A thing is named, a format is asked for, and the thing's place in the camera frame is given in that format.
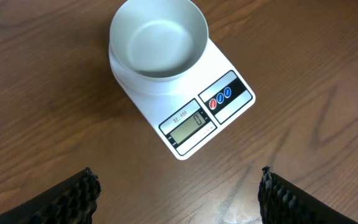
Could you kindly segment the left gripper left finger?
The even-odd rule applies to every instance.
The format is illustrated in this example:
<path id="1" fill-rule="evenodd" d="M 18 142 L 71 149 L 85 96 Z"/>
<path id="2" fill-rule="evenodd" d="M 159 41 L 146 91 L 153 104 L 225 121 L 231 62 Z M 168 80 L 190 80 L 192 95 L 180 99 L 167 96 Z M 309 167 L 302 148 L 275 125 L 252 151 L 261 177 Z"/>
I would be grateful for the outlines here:
<path id="1" fill-rule="evenodd" d="M 0 214 L 0 223 L 91 224 L 100 193 L 98 176 L 87 167 L 38 196 Z"/>

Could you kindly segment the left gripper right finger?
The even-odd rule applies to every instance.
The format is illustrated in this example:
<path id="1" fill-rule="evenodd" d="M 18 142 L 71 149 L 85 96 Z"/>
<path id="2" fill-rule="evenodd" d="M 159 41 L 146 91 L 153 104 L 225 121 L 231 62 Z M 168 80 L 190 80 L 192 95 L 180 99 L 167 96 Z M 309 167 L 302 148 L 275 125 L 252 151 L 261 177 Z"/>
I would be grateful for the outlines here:
<path id="1" fill-rule="evenodd" d="M 262 169 L 258 201 L 263 224 L 357 224 L 285 180 Z"/>

